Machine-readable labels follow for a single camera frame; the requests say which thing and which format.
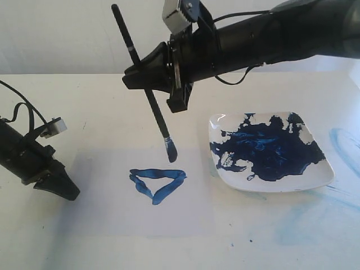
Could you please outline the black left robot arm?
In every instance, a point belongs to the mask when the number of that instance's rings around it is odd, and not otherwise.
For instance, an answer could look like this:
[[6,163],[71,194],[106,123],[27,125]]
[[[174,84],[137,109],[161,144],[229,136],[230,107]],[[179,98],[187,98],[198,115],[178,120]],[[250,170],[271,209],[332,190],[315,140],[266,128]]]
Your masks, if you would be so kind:
[[67,127],[62,118],[55,118],[48,125],[23,136],[1,120],[1,166],[19,177],[26,186],[34,184],[34,189],[74,201],[80,190],[68,176],[65,166],[54,159],[55,149],[36,141],[39,136],[50,138],[58,135]]

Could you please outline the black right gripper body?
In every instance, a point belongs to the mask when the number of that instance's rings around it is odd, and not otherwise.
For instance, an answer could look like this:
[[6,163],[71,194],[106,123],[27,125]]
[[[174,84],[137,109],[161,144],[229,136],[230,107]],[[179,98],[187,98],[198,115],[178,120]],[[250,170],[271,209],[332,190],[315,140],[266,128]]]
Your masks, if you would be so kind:
[[214,74],[214,54],[219,51],[217,28],[200,25],[193,31],[189,26],[171,34],[166,46],[166,103],[172,113],[180,113],[188,109],[194,82]]

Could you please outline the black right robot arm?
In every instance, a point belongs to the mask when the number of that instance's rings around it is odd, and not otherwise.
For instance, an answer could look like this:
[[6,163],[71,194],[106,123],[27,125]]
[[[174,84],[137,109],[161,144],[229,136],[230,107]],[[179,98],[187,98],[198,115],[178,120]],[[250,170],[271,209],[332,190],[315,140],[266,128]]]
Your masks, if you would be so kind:
[[200,1],[166,1],[170,41],[124,73],[129,89],[169,93],[172,112],[187,109],[185,86],[243,68],[315,55],[359,58],[358,1],[286,1],[217,28]]

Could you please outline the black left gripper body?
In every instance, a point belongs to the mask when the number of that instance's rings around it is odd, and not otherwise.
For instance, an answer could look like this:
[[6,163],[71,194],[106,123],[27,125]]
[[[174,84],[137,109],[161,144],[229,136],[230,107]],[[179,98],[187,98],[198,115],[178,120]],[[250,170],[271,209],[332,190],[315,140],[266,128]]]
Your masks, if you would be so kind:
[[5,148],[5,168],[25,185],[36,183],[47,173],[65,171],[65,166],[53,158],[54,153],[55,149],[50,145],[18,143]]

